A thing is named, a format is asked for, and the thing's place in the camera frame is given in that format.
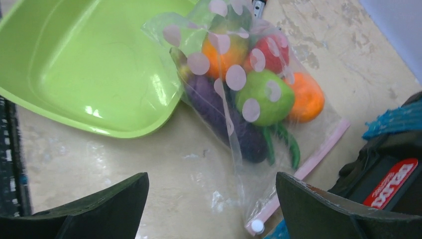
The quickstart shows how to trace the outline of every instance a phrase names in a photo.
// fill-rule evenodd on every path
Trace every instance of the bag of toy fruit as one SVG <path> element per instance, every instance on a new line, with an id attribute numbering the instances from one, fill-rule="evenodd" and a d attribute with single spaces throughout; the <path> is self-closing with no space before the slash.
<path id="1" fill-rule="evenodd" d="M 250 231 L 278 207 L 276 173 L 303 179 L 348 127 L 286 36 L 252 12 L 249 0 L 200 0 L 186 17 L 142 27 L 168 69 L 160 79 L 177 78 L 183 101 L 231 149 Z"/>

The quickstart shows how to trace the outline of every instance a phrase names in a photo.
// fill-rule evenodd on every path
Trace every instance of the purple eggplant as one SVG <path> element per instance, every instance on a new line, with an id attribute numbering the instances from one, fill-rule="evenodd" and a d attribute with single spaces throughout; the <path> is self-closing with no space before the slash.
<path id="1" fill-rule="evenodd" d="M 178 48 L 172 48 L 170 54 L 183 81 L 188 103 L 214 133 L 230 146 L 223 99 L 215 91 L 214 82 L 204 75 L 194 75 L 185 64 L 186 56 Z M 228 104 L 228 111 L 243 158 L 253 163 L 264 161 L 268 156 L 268 146 L 262 129 L 245 121 L 233 104 Z"/>

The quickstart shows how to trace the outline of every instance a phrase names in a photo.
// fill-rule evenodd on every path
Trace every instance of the blue fabric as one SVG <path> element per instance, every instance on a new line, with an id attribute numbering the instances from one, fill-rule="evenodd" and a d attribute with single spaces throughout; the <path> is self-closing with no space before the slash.
<path id="1" fill-rule="evenodd" d="M 287 232 L 286 222 L 282 220 L 275 228 L 273 233 L 267 235 L 264 239 L 290 239 Z"/>
<path id="2" fill-rule="evenodd" d="M 366 123 L 368 131 L 362 138 L 370 140 L 384 133 L 400 133 L 409 130 L 422 130 L 422 100 L 399 107 L 395 110 L 387 110 L 377 120 Z"/>

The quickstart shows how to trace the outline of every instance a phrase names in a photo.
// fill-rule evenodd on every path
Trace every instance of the orange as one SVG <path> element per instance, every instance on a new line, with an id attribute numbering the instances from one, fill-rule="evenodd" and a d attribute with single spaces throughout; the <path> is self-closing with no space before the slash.
<path id="1" fill-rule="evenodd" d="M 294 73 L 295 82 L 286 83 L 295 93 L 295 103 L 287 119 L 299 123 L 310 122 L 315 119 L 324 108 L 325 96 L 315 79 L 309 74 Z"/>
<path id="2" fill-rule="evenodd" d="M 207 36 L 202 43 L 202 53 L 210 61 L 210 69 L 206 75 L 214 80 L 221 78 L 222 81 L 225 81 L 227 70 L 233 65 L 242 65 L 248 50 L 247 39 L 238 35 L 230 35 L 230 47 L 225 54 L 221 55 Z"/>

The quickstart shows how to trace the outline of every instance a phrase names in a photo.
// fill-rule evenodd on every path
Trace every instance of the green apple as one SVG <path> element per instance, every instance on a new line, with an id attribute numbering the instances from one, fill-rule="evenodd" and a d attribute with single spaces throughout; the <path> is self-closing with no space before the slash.
<path id="1" fill-rule="evenodd" d="M 237 109 L 246 121 L 258 126 L 270 126 L 289 114 L 295 103 L 295 93 L 273 72 L 251 71 L 235 100 Z"/>

